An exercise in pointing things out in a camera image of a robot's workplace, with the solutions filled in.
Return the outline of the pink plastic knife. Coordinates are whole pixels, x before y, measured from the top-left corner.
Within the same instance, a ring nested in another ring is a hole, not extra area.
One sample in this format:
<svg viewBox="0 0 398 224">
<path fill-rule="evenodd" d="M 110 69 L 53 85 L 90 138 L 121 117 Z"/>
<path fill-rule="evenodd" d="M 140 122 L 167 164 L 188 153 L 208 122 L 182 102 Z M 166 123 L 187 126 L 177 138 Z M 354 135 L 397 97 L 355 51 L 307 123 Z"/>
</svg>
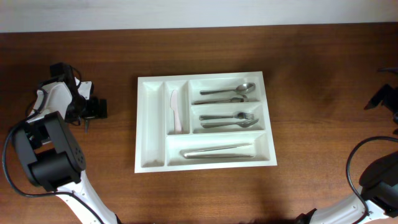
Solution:
<svg viewBox="0 0 398 224">
<path fill-rule="evenodd" d="M 182 124 L 178 113 L 178 91 L 173 90 L 170 97 L 170 107 L 174 112 L 174 131 L 175 134 L 182 134 Z"/>
</svg>

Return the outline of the large spoon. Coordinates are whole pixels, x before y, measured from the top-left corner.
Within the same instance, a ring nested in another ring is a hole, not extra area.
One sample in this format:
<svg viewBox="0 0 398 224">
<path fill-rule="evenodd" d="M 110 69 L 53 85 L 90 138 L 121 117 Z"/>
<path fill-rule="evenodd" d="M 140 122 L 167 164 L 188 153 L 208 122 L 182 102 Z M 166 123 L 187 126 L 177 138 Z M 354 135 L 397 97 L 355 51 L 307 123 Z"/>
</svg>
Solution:
<svg viewBox="0 0 398 224">
<path fill-rule="evenodd" d="M 229 99 L 218 99 L 218 100 L 206 100 L 206 101 L 194 101 L 194 105 L 204 105 L 204 104 L 217 104 L 217 103 L 244 103 L 248 102 L 249 98 L 246 95 L 235 96 Z"/>
<path fill-rule="evenodd" d="M 243 83 L 241 85 L 238 85 L 236 88 L 233 89 L 225 89 L 225 90 L 202 90 L 200 91 L 201 95 L 212 95 L 216 93 L 224 93 L 224 92 L 229 92 L 232 91 L 238 95 L 245 95 L 247 93 L 250 93 L 256 89 L 256 84 L 255 83 Z"/>
</svg>

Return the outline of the metal fork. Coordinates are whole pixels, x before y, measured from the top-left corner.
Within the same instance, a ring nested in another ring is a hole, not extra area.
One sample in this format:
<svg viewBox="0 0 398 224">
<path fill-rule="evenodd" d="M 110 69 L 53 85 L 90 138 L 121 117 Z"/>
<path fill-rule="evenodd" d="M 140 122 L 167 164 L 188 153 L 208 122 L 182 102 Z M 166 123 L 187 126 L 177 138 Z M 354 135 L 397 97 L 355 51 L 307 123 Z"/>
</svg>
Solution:
<svg viewBox="0 0 398 224">
<path fill-rule="evenodd" d="M 200 121 L 211 120 L 211 119 L 229 119 L 229 118 L 254 119 L 254 115 L 251 113 L 238 112 L 238 113 L 231 114 L 231 115 L 200 115 L 199 116 Z"/>
<path fill-rule="evenodd" d="M 247 119 L 244 121 L 236 121 L 236 122 L 219 122 L 219 123 L 202 123 L 201 126 L 203 128 L 217 128 L 222 126 L 232 126 L 237 125 L 241 128 L 248 128 L 254 124 L 256 124 L 259 119 Z"/>
</svg>

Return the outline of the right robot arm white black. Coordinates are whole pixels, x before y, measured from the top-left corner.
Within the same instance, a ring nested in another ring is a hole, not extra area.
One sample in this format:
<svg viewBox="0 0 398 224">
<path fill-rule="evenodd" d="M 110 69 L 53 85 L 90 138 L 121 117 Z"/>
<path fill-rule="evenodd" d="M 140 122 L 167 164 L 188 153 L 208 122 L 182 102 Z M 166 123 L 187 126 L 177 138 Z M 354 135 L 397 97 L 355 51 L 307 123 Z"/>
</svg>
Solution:
<svg viewBox="0 0 398 224">
<path fill-rule="evenodd" d="M 397 152 L 370 163 L 359 179 L 356 188 L 350 175 L 351 161 L 360 147 L 374 141 L 397 142 L 397 136 L 374 136 L 359 142 L 346 161 L 345 174 L 353 194 L 337 204 L 324 209 L 314 208 L 300 214 L 295 223 L 368 223 L 374 220 L 397 217 Z"/>
</svg>

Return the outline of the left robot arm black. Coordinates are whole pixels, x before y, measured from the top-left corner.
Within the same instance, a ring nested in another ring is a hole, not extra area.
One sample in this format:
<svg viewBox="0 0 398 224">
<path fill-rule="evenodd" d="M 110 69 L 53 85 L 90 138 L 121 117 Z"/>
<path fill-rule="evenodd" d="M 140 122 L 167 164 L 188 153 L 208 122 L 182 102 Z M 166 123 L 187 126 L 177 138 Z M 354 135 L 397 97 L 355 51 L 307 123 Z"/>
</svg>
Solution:
<svg viewBox="0 0 398 224">
<path fill-rule="evenodd" d="M 93 83 L 82 81 L 73 66 L 63 62 L 51 65 L 50 79 L 39 84 L 32 111 L 6 137 L 29 182 L 45 191 L 25 193 L 8 173 L 5 176 L 24 197 L 60 198 L 82 223 L 119 223 L 90 184 L 85 156 L 68 127 L 107 118 L 107 102 L 93 96 L 93 90 Z"/>
</svg>

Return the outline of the white plastic cutlery tray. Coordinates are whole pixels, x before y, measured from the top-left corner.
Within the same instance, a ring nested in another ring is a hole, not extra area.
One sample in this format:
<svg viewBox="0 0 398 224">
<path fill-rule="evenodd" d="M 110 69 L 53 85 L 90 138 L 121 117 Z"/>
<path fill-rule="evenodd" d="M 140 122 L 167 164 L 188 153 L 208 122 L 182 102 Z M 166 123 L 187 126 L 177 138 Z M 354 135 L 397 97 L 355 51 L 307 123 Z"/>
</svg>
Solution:
<svg viewBox="0 0 398 224">
<path fill-rule="evenodd" d="M 248 102 L 194 105 L 194 101 L 229 99 L 232 91 L 201 95 L 202 90 L 233 89 L 243 83 L 255 83 L 245 94 Z M 182 134 L 175 134 L 174 112 L 170 107 L 173 90 L 178 91 L 178 113 Z M 236 122 L 246 119 L 211 119 L 200 115 L 251 113 L 259 121 L 248 127 L 237 125 L 203 128 L 202 123 Z M 251 146 L 192 154 L 250 154 L 250 158 L 186 159 L 183 149 L 251 143 Z M 274 166 L 277 163 L 266 89 L 261 72 L 214 73 L 140 77 L 137 83 L 137 124 L 135 171 L 167 172 L 178 170 L 222 169 L 232 167 Z"/>
</svg>

